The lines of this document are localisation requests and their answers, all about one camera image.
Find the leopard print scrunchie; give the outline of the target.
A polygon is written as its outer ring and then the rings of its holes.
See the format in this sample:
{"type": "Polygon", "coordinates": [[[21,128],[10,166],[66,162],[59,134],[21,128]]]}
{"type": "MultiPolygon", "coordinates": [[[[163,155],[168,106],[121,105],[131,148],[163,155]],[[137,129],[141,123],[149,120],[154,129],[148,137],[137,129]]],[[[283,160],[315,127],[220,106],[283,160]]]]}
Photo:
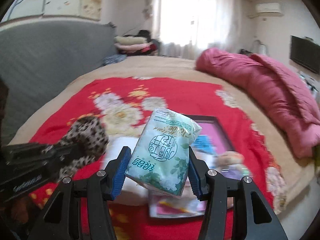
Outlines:
{"type": "Polygon", "coordinates": [[[59,146],[72,144],[77,144],[80,147],[81,156],[72,158],[59,169],[56,181],[60,182],[65,177],[73,177],[79,169],[98,160],[105,153],[108,143],[109,137],[99,118],[86,116],[73,123],[57,143],[48,145],[42,152],[47,153],[59,146]]]}

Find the green tissue pack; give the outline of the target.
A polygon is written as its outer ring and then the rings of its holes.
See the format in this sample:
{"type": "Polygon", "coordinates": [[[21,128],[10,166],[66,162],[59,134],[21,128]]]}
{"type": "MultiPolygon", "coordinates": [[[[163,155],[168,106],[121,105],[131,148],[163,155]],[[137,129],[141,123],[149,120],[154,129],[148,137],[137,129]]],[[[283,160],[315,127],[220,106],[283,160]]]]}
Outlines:
{"type": "Polygon", "coordinates": [[[185,115],[155,109],[137,141],[125,176],[148,190],[180,197],[188,176],[189,147],[201,130],[185,115]]]}

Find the beige bed sheet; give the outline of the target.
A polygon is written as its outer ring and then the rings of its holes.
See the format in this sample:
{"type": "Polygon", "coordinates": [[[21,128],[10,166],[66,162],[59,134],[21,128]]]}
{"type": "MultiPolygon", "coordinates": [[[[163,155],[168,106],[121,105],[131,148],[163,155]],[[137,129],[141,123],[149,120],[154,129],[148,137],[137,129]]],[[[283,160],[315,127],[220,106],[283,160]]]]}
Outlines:
{"type": "Polygon", "coordinates": [[[311,159],[294,159],[283,134],[243,91],[217,77],[196,71],[195,61],[159,56],[135,56],[73,77],[59,95],[37,111],[18,129],[11,144],[28,142],[40,126],[82,87],[96,79],[109,77],[170,77],[178,80],[222,85],[265,136],[267,148],[281,167],[287,182],[287,206],[279,214],[289,239],[298,239],[319,211],[319,185],[311,159]]]}

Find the grey quilted headboard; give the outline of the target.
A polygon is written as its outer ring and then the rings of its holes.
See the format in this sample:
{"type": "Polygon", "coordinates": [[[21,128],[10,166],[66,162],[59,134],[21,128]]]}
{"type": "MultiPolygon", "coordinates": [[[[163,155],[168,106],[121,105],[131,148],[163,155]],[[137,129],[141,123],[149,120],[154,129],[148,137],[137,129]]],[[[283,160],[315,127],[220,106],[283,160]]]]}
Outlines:
{"type": "Polygon", "coordinates": [[[7,25],[1,30],[1,79],[9,89],[1,141],[77,77],[114,55],[116,26],[53,20],[7,25]]]}

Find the red floral blanket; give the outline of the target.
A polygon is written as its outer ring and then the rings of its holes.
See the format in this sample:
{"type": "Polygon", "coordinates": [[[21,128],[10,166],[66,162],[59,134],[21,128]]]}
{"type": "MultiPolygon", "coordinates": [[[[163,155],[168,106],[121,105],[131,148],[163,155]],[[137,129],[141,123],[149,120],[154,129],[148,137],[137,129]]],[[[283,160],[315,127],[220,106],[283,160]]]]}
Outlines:
{"type": "Polygon", "coordinates": [[[85,231],[93,220],[120,239],[285,239],[273,211],[267,173],[274,167],[264,137],[227,101],[219,85],[170,78],[95,80],[37,130],[32,142],[77,142],[89,165],[81,197],[85,231]],[[153,220],[133,206],[138,189],[180,203],[187,189],[204,209],[196,220],[153,220]]]}

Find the pink red quilt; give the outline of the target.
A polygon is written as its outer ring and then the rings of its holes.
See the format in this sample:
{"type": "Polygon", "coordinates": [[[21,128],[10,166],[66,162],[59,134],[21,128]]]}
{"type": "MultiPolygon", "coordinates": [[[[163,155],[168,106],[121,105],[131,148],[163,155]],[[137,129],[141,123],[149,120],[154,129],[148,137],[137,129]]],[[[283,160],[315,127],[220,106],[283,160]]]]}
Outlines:
{"type": "Polygon", "coordinates": [[[306,84],[285,65],[259,54],[205,50],[196,70],[240,87],[285,132],[296,158],[310,158],[319,145],[319,107],[306,84]]]}

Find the blue patterned cloth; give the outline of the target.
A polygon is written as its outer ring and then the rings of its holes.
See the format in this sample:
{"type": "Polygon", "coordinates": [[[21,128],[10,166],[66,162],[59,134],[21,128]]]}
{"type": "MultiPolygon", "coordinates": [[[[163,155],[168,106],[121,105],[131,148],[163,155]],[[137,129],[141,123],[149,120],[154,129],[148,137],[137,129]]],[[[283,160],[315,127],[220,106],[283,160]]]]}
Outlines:
{"type": "Polygon", "coordinates": [[[114,54],[112,56],[108,56],[103,59],[103,65],[110,65],[115,63],[120,63],[121,61],[124,61],[127,58],[127,55],[124,54],[114,54]]]}

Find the stack of folded blankets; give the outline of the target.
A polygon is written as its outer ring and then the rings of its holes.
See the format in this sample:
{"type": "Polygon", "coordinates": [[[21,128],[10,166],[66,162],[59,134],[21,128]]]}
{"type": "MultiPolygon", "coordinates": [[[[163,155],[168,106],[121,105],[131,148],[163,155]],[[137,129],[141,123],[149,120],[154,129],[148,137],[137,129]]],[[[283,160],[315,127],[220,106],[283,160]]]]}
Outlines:
{"type": "Polygon", "coordinates": [[[127,56],[156,55],[158,52],[158,46],[142,36],[116,36],[114,45],[118,53],[127,56]]]}

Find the white air conditioner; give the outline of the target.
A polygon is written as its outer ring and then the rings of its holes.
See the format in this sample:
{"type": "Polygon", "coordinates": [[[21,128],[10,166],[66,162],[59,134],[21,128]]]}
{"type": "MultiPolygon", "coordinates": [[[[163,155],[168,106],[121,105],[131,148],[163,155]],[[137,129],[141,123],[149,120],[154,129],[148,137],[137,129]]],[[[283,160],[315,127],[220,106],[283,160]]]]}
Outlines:
{"type": "Polygon", "coordinates": [[[281,14],[279,3],[259,3],[255,9],[258,14],[281,14]]]}

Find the white sheer curtain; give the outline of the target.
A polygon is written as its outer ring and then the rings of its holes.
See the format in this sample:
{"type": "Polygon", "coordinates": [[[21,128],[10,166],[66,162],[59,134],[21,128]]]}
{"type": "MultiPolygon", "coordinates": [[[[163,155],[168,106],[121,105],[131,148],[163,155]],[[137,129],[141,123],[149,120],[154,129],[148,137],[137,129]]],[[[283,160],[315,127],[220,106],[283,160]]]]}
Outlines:
{"type": "Polygon", "coordinates": [[[152,0],[160,55],[195,60],[208,48],[238,49],[242,0],[152,0]]]}

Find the black wall television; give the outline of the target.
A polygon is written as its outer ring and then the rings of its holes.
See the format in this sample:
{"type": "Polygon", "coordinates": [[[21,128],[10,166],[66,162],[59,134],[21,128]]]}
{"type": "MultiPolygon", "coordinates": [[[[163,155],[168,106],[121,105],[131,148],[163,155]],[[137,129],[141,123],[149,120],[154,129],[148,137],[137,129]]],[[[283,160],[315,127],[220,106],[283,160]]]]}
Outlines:
{"type": "Polygon", "coordinates": [[[320,47],[305,38],[291,36],[290,59],[300,66],[319,74],[320,47]]]}

